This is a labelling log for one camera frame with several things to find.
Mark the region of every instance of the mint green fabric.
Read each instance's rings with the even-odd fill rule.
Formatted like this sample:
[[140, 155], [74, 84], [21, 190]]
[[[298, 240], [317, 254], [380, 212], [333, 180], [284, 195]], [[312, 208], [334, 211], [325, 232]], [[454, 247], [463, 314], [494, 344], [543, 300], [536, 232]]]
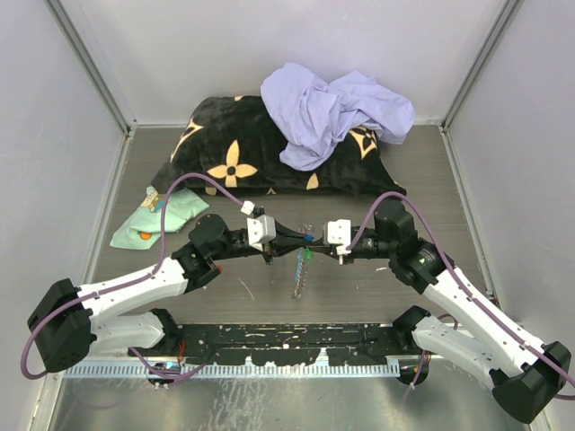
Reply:
[[[148, 187], [146, 193], [144, 202], [113, 235], [110, 242], [112, 247], [147, 250], [160, 238], [160, 215], [164, 195], [158, 195], [153, 187]], [[174, 192], [165, 212], [165, 231], [179, 232], [188, 220], [208, 207], [209, 205], [191, 190]]]

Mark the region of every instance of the white panel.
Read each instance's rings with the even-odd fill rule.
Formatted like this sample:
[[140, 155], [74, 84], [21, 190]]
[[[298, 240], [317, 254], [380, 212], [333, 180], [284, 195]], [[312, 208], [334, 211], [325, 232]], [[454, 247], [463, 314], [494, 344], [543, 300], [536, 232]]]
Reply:
[[26, 320], [54, 281], [82, 281], [122, 136], [43, 2], [3, 2], [0, 58], [0, 415], [20, 430]]
[[[574, 22], [572, 1], [524, 2], [452, 127], [504, 309], [572, 353]], [[554, 429], [574, 407], [552, 402]]]
[[80, 0], [85, 17], [63, 3], [137, 120], [181, 124], [208, 96], [259, 93], [288, 61], [328, 81], [373, 75], [418, 120], [442, 119], [504, 1]]

